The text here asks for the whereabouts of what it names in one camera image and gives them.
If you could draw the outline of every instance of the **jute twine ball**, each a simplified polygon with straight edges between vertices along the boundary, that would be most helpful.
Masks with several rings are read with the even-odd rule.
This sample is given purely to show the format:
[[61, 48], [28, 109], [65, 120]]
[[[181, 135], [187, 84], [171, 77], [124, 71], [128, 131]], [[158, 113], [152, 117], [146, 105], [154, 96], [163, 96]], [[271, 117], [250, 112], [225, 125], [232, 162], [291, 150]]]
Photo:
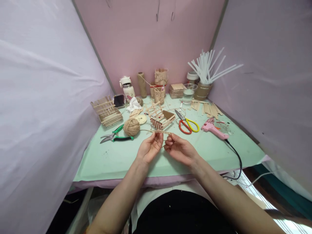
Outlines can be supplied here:
[[143, 106], [143, 99], [142, 98], [140, 98], [140, 97], [137, 97], [137, 102], [141, 105], [141, 106]]
[[128, 119], [123, 126], [124, 133], [128, 136], [135, 136], [140, 131], [140, 123], [134, 118]]

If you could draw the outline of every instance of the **person's left hand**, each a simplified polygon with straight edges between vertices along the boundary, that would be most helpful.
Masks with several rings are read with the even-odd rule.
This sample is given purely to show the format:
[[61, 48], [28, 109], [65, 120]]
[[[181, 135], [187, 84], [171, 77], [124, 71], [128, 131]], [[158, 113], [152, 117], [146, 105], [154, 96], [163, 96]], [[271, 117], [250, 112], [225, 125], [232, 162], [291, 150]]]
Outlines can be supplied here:
[[153, 132], [153, 134], [140, 145], [136, 158], [149, 165], [162, 148], [162, 145], [163, 133]]

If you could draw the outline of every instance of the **black power cord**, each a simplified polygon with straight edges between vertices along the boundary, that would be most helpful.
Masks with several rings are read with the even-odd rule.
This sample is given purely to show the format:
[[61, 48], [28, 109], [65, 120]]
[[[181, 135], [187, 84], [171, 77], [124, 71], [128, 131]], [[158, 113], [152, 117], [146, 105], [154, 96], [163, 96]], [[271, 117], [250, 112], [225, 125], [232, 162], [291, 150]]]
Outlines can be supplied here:
[[225, 139], [225, 142], [228, 143], [229, 146], [232, 147], [232, 149], [233, 149], [233, 150], [235, 151], [235, 153], [237, 154], [237, 157], [238, 157], [238, 159], [239, 159], [239, 161], [240, 161], [240, 173], [238, 174], [238, 177], [237, 177], [237, 178], [231, 178], [231, 177], [228, 177], [228, 176], [223, 176], [223, 178], [229, 178], [229, 179], [237, 180], [237, 179], [239, 179], [240, 176], [241, 176], [241, 170], [242, 170], [241, 157], [239, 156], [238, 152], [234, 149], [234, 147], [230, 144], [230, 142], [229, 142], [227, 139]]

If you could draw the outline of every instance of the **scissors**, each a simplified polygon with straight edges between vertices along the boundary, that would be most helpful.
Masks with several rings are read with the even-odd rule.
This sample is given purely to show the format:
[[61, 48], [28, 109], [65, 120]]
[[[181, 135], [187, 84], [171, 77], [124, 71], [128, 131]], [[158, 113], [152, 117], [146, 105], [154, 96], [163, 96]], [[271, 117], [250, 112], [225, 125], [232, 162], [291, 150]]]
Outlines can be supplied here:
[[114, 141], [126, 141], [126, 140], [133, 140], [133, 137], [121, 137], [118, 136], [118, 132], [120, 132], [122, 130], [124, 125], [121, 125], [120, 127], [118, 127], [115, 131], [112, 132], [112, 134], [107, 134], [102, 136], [101, 138], [105, 137], [100, 144], [102, 144], [105, 141], [111, 140], [112, 142]]
[[[194, 121], [192, 121], [192, 120], [190, 120], [190, 119], [184, 118], [177, 110], [175, 110], [175, 111], [176, 111], [176, 114], [177, 114], [177, 115], [179, 116], [179, 118], [181, 119], [180, 122], [179, 122], [179, 129], [181, 130], [181, 132], [183, 132], [183, 133], [185, 133], [185, 134], [188, 134], [188, 135], [191, 134], [192, 131], [193, 131], [193, 132], [199, 132], [199, 126], [198, 126], [197, 123], [195, 123]], [[190, 122], [192, 122], [193, 124], [196, 125], [197, 130], [194, 130], [194, 129], [191, 127]], [[189, 132], [185, 132], [185, 131], [182, 130], [182, 128], [181, 128], [181, 123], [189, 130]]]

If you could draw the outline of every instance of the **black shirt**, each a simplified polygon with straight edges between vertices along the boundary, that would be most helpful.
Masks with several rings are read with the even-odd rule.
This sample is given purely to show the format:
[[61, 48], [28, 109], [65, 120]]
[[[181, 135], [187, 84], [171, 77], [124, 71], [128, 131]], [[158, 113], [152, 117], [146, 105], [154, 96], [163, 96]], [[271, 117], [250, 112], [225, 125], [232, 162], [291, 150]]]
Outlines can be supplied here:
[[206, 198], [173, 190], [153, 200], [137, 221], [133, 234], [233, 233], [235, 230]]

